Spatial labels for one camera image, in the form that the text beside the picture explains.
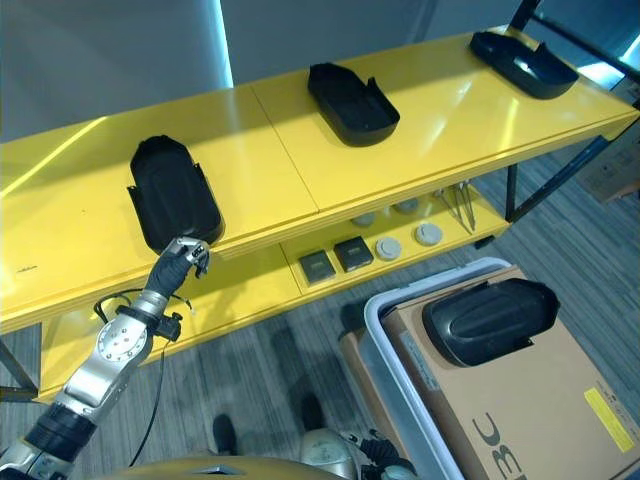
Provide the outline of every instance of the gray wall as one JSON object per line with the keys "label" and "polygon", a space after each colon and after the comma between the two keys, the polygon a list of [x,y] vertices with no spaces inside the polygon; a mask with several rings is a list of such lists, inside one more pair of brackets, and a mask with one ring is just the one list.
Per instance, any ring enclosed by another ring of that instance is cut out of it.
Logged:
{"label": "gray wall", "polygon": [[210,0],[1,0],[2,139],[220,88]]}
{"label": "gray wall", "polygon": [[[222,0],[236,83],[385,48],[509,23],[520,0]],[[622,55],[638,0],[547,0],[541,10]],[[536,25],[525,30],[576,65],[595,61]]]}
{"label": "gray wall", "polygon": [[[236,83],[509,21],[518,0],[221,0]],[[215,90],[218,0],[0,0],[2,140]],[[542,8],[618,55],[637,0]],[[576,64],[593,61],[535,26]]]}
{"label": "gray wall", "polygon": [[518,0],[222,0],[235,83],[508,22]]}

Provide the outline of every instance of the cardboard box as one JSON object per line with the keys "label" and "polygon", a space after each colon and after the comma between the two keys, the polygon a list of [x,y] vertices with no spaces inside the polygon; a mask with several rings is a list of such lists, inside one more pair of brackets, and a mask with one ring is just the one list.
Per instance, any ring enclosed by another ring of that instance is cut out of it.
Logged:
{"label": "cardboard box", "polygon": [[425,304],[460,288],[522,277],[505,269],[397,306],[385,330],[460,469],[475,479],[624,478],[640,431],[566,327],[477,367],[445,360],[422,324]]}
{"label": "cardboard box", "polygon": [[[640,105],[640,87],[623,79],[613,89],[623,100]],[[631,125],[577,174],[578,183],[600,202],[640,189],[640,120]]]}

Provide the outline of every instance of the yellow shelf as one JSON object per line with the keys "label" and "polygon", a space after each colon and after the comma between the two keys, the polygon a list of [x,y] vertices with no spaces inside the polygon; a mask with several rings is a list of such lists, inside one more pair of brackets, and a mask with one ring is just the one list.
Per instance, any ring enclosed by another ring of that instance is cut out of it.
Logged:
{"label": "yellow shelf", "polygon": [[[312,235],[283,242],[282,249],[302,295],[314,298],[327,295],[344,288],[345,284],[362,282],[418,260],[504,232],[509,224],[475,189],[471,188],[470,192],[476,218],[476,230],[472,233],[460,225],[442,200],[427,194],[418,198],[418,209],[410,215],[398,213],[394,208],[388,207],[376,212],[376,220],[370,227],[358,227],[350,221],[346,221],[318,230]],[[453,204],[452,196],[448,200],[450,204]],[[418,225],[425,222],[433,223],[443,231],[443,240],[439,244],[427,247],[416,241],[415,230]],[[358,235],[362,236],[369,250],[373,253],[374,260],[365,267],[345,273],[333,251],[333,246]],[[397,259],[382,260],[376,255],[376,242],[382,237],[392,237],[400,242],[402,253]],[[327,252],[336,275],[323,282],[309,285],[298,259],[320,249]]]}
{"label": "yellow shelf", "polygon": [[[189,298],[191,315],[183,303],[173,301],[167,312],[182,315],[182,334],[167,347],[167,354],[275,315],[300,297],[279,245],[211,265],[197,280],[189,276],[180,295]],[[42,322],[42,356],[39,401],[50,399],[91,353],[101,320],[85,308]],[[166,341],[155,340],[148,361],[160,356]]]}
{"label": "yellow shelf", "polygon": [[[249,87],[169,102],[3,146],[3,188],[73,138],[2,199],[3,333],[140,286],[157,256],[126,187],[138,142],[167,134],[207,175],[225,217],[216,249],[317,211]],[[5,172],[4,166],[12,167]]]}
{"label": "yellow shelf", "polygon": [[[190,348],[409,263],[488,235],[499,235],[508,228],[509,224],[475,190],[472,190],[472,198],[477,220],[473,235],[453,219],[439,200],[425,196],[419,199],[418,211],[411,215],[389,209],[387,213],[378,212],[376,222],[368,228],[359,228],[350,222],[340,223],[281,245],[212,265],[208,275],[200,280],[190,277],[180,289],[180,295],[189,298],[195,307],[195,316],[191,316],[183,304],[173,302],[167,309],[183,316],[182,335],[176,343],[169,344],[167,353]],[[415,227],[422,221],[435,223],[443,230],[444,238],[440,244],[423,247],[413,240]],[[392,236],[403,245],[403,254],[392,262],[376,258],[371,265],[344,273],[332,248],[335,243],[355,235],[362,235],[372,251],[375,251],[377,238]],[[298,259],[320,248],[329,254],[336,276],[309,287]],[[102,323],[89,306],[43,322],[38,401],[50,401],[59,391],[93,349],[101,327]],[[164,344],[164,340],[156,340],[147,361],[158,359]]]}
{"label": "yellow shelf", "polygon": [[400,112],[393,134],[369,147],[345,146],[333,133],[307,90],[306,70],[252,85],[321,211],[413,187],[425,193],[615,136],[638,116],[583,77],[558,98],[533,98],[477,59],[470,40],[458,35],[338,62],[363,80],[375,77]]}
{"label": "yellow shelf", "polygon": [[400,111],[393,135],[371,147],[337,140],[306,71],[2,145],[0,330],[141,285],[156,255],[126,186],[149,136],[175,138],[202,165],[226,221],[213,251],[232,259],[589,136],[615,136],[638,116],[583,78],[557,99],[529,98],[474,58],[469,39],[344,62],[361,78],[375,75]]}

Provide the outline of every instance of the black tray on box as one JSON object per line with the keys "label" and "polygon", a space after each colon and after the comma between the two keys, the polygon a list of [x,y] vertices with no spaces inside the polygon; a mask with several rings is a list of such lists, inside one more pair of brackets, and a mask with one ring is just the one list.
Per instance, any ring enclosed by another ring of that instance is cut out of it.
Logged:
{"label": "black tray on box", "polygon": [[312,65],[307,87],[327,123],[347,145],[362,147],[381,142],[400,120],[375,79],[370,78],[365,85],[348,68],[332,63]]}
{"label": "black tray on box", "polygon": [[546,285],[510,278],[427,304],[422,322],[445,359],[469,367],[532,345],[532,336],[553,326],[559,307]]}
{"label": "black tray on box", "polygon": [[477,32],[469,47],[502,76],[536,98],[558,97],[578,80],[578,74],[544,43],[531,50],[517,38]]}

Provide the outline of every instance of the black plastic tray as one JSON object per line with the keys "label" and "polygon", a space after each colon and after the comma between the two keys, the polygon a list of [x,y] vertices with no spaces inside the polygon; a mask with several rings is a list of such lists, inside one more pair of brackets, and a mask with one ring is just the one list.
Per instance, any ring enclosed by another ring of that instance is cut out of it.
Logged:
{"label": "black plastic tray", "polygon": [[199,164],[166,135],[140,143],[131,160],[136,186],[128,187],[147,245],[156,253],[178,236],[212,244],[224,230],[220,210]]}
{"label": "black plastic tray", "polygon": [[327,123],[347,145],[362,147],[381,142],[400,120],[375,79],[370,78],[365,85],[348,68],[332,63],[312,65],[307,86]]}
{"label": "black plastic tray", "polygon": [[559,308],[549,287],[512,278],[430,303],[422,322],[445,359],[468,367],[532,345],[533,335],[553,326]]}
{"label": "black plastic tray", "polygon": [[536,98],[558,97],[578,80],[578,74],[544,43],[531,50],[517,38],[478,32],[469,46],[502,76]]}

